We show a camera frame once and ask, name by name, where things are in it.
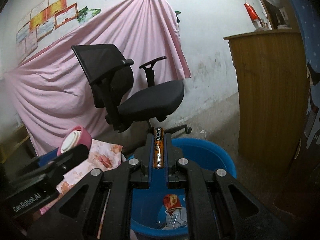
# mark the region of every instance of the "chair seat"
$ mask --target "chair seat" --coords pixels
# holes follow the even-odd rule
[[[184,96],[183,82],[173,80],[143,89],[118,106],[121,118],[132,122],[172,114]]]

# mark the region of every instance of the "mesh backrest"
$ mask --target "mesh backrest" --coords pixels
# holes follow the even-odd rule
[[[125,57],[113,44],[72,46],[76,57],[86,75],[89,83],[100,78],[114,66],[118,66]],[[126,66],[108,77],[110,93],[115,105],[119,105],[122,96],[133,86],[133,72]],[[94,105],[97,108],[105,107],[98,91],[97,85],[91,86]]]

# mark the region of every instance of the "black office chair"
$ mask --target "black office chair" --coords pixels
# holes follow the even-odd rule
[[[143,89],[122,104],[123,95],[133,86],[132,59],[125,59],[113,44],[71,46],[91,86],[94,105],[96,108],[105,107],[106,121],[119,133],[127,130],[132,122],[147,121],[152,130],[149,119],[156,118],[164,121],[181,104],[184,96],[182,81],[174,80],[155,85],[153,66],[159,57],[141,65],[146,72],[148,88]],[[175,133],[180,130],[191,133],[191,127],[180,125],[166,130]],[[140,142],[126,150],[124,155],[133,153],[136,148],[144,146]]]

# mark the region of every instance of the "triangular cutout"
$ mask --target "triangular cutout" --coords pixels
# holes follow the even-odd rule
[[[59,212],[71,218],[78,216],[89,185],[83,185],[60,209]]]
[[[259,212],[259,209],[235,185],[229,185],[229,190],[242,219],[251,217]]]

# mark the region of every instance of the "silver screw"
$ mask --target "silver screw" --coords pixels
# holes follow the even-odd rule
[[[129,160],[129,164],[132,166],[137,165],[138,163],[139,163],[138,159],[133,158]]]
[[[101,173],[101,170],[98,169],[98,168],[95,168],[95,169],[93,169],[93,170],[90,171],[90,174],[91,174],[92,176],[98,176],[100,173]]]
[[[217,175],[220,177],[226,176],[227,172],[224,169],[218,169],[217,170]]]
[[[187,165],[189,161],[186,158],[181,158],[178,160],[178,163],[180,163],[181,165]]]

